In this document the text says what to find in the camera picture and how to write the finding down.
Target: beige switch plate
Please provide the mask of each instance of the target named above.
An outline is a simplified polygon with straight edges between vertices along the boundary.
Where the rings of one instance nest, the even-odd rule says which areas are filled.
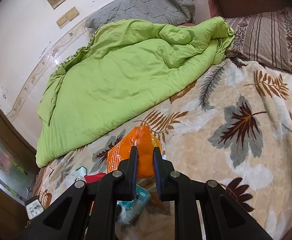
[[[72,7],[68,12],[65,13],[65,16],[69,21],[72,21],[74,18],[76,18],[79,15],[78,10],[76,7]]]
[[[61,16],[57,21],[57,25],[59,28],[63,28],[68,22],[72,21],[79,15],[76,7],[71,8],[68,12],[66,12],[63,16]]]

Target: blue plastic wrapper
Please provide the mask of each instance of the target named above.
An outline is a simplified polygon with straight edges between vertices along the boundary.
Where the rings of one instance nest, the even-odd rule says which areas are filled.
[[[133,218],[140,214],[150,198],[150,193],[143,187],[137,185],[133,201],[117,201],[117,205],[121,206],[121,212],[118,215],[117,222],[129,224]]]

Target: red object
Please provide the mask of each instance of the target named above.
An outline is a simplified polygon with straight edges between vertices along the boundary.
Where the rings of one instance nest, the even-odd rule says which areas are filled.
[[[84,178],[85,178],[87,183],[93,183],[95,181],[101,180],[101,178],[105,175],[106,175],[106,173],[101,172],[101,173],[98,173],[95,175],[85,175]]]

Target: decorative wall border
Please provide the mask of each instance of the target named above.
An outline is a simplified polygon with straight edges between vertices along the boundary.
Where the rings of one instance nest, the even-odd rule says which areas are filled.
[[[78,37],[86,33],[89,28],[85,26],[86,18],[77,23],[73,28],[71,28],[64,36],[62,36],[46,54],[41,58],[38,64],[35,66],[27,80],[25,81],[23,87],[21,88],[10,112],[6,115],[8,120],[12,122],[16,119],[18,113],[20,112],[23,103],[27,99],[31,90],[36,85],[37,81],[40,79],[42,74],[48,69],[48,67],[54,63],[55,59],[62,54],[62,52]]]

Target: beige leaf-patterned blanket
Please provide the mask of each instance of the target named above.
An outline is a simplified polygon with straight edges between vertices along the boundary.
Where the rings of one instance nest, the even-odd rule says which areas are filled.
[[[106,171],[108,151],[134,126],[149,125],[174,168],[198,181],[215,179],[277,240],[292,228],[292,74],[239,58],[213,65],[197,81],[98,140],[44,168],[38,180],[48,207],[80,166]],[[174,205],[152,198],[119,239],[174,239]]]

